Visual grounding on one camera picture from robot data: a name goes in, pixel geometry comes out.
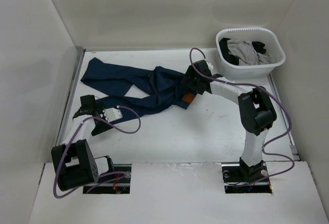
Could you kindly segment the navy blue trousers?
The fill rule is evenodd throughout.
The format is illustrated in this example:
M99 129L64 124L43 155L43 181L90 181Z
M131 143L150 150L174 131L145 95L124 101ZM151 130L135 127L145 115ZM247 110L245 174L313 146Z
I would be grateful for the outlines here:
M114 124L158 114L172 105L187 109L196 92L182 85L184 74L155 67L153 70L108 64L98 58L89 61L81 82L103 94L97 100L105 108L125 106L123 117Z

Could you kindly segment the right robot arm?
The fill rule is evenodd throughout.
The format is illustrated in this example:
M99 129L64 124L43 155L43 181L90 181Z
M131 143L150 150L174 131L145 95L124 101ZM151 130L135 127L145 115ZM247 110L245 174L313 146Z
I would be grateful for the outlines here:
M237 166L223 167L223 179L227 183L250 183L259 179L265 170L262 147L277 113L264 91L220 82L220 77L212 75L208 63L201 60L188 67L182 85L200 95L208 92L221 96L239 107L246 134L244 149Z

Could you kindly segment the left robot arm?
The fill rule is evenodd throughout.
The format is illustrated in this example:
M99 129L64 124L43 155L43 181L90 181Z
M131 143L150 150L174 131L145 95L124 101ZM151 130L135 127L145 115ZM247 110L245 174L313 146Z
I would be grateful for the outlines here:
M54 170L58 175L55 183L61 191L98 182L110 182L115 178L115 167L109 156L95 158L88 145L91 136L109 129L103 123L106 119L103 103L97 103L95 96L80 97L81 106L73 116L71 132L60 145L51 150Z

